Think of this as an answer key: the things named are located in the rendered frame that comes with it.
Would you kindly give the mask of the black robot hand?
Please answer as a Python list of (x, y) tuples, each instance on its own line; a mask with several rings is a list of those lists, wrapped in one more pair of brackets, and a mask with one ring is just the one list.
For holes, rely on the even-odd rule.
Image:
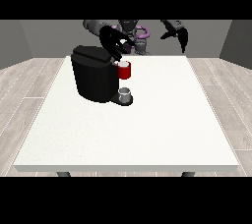
[(124, 39), (129, 45), (134, 46), (135, 43), (124, 33), (110, 26), (104, 26), (99, 31), (99, 40), (102, 47), (116, 60), (119, 61), (126, 54), (121, 40)]
[(180, 43), (181, 51), (185, 52), (186, 46), (189, 41), (189, 34), (186, 28), (168, 30), (161, 36), (161, 39), (167, 39), (169, 37), (177, 37)]

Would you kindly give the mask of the red pod holder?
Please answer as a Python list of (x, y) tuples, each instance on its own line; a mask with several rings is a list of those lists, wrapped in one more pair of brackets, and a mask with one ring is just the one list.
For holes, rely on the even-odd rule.
[(120, 61), (117, 64), (118, 77), (121, 80), (127, 80), (131, 77), (131, 63), (128, 61)]

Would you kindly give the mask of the black coffee machine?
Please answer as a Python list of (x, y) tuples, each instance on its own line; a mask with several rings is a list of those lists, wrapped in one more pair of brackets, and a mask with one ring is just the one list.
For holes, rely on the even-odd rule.
[(73, 50), (71, 62), (77, 91), (83, 98), (121, 106), (133, 103), (132, 94), (123, 98), (119, 93), (118, 67), (102, 47), (79, 45)]

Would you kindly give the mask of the grey trunk with purple rings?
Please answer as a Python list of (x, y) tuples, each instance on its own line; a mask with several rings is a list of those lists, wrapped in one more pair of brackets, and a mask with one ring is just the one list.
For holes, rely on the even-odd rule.
[(149, 55), (147, 51), (147, 39), (150, 37), (150, 30), (146, 27), (139, 26), (137, 20), (119, 20), (116, 26), (113, 28), (126, 34), (135, 45), (131, 46), (128, 42), (123, 42), (123, 49), (127, 54), (131, 53), (131, 50), (138, 55)]

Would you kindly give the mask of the small grey cup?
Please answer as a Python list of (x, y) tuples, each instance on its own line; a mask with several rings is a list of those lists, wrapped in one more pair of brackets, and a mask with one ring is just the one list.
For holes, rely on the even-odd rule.
[(121, 87), (118, 90), (119, 101), (122, 103), (127, 103), (131, 99), (131, 91), (128, 87)]

